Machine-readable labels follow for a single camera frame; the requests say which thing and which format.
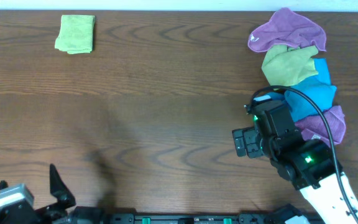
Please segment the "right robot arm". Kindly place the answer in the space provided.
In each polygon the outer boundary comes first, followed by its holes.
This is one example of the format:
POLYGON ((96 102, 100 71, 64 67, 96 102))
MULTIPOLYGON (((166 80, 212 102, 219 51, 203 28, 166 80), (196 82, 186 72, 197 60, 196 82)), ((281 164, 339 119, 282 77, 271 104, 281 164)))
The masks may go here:
POLYGON ((257 127, 232 131, 239 157, 268 157, 279 176, 301 192, 325 223, 358 223, 358 200, 342 166, 319 139, 305 141, 297 128, 281 135, 257 127))

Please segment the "purple cloth at top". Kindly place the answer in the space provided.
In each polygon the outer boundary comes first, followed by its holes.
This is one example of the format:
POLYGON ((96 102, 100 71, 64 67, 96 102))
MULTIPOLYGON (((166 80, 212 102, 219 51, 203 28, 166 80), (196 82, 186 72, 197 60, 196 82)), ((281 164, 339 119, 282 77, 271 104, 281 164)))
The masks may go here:
POLYGON ((315 46, 326 51, 324 29, 309 18, 297 14, 287 7, 274 12, 268 22, 250 33, 247 46, 254 52, 266 52, 274 45, 291 48, 315 46))

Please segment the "blue crumpled cloth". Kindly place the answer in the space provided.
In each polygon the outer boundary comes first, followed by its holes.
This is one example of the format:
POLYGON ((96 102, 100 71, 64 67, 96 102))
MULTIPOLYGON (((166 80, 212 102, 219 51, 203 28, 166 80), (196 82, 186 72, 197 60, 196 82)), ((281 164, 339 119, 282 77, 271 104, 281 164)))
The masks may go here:
MULTIPOLYGON (((331 83, 331 76, 325 58, 314 59, 314 65, 318 74, 304 79, 299 84, 292 86, 292 88, 304 93, 315 102, 321 111, 325 111, 333 106, 337 87, 331 83)), ((318 114, 307 100, 292 91, 286 90, 284 94, 270 92, 267 93, 267 96, 273 100, 281 100, 288 105, 294 122, 307 116, 318 114)))

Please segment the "light green cloth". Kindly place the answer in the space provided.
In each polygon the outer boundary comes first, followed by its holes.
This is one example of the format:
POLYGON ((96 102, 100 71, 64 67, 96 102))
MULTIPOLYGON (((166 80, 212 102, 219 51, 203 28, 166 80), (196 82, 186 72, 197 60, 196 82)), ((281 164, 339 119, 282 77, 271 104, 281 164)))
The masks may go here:
POLYGON ((88 54, 93 50, 95 16, 62 15, 55 48, 68 54, 88 54))

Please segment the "olive green crumpled cloth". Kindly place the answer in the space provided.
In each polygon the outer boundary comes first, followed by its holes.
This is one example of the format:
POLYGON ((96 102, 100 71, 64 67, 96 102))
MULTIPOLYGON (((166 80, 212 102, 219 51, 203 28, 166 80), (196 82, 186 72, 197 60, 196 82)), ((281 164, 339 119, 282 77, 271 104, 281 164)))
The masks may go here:
POLYGON ((274 45, 265 55, 262 71, 270 85, 297 85, 318 74, 313 58, 317 53, 315 46, 291 48, 274 45))

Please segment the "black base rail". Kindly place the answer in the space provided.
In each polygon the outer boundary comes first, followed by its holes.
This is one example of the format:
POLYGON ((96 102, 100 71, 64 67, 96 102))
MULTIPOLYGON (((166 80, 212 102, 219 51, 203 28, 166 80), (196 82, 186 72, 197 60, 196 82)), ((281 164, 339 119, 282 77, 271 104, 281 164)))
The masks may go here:
POLYGON ((268 215, 261 213, 240 213, 239 215, 134 215, 131 213, 116 213, 96 216, 86 220, 84 216, 72 215, 67 223, 100 223, 100 224, 251 224, 270 223, 268 215))

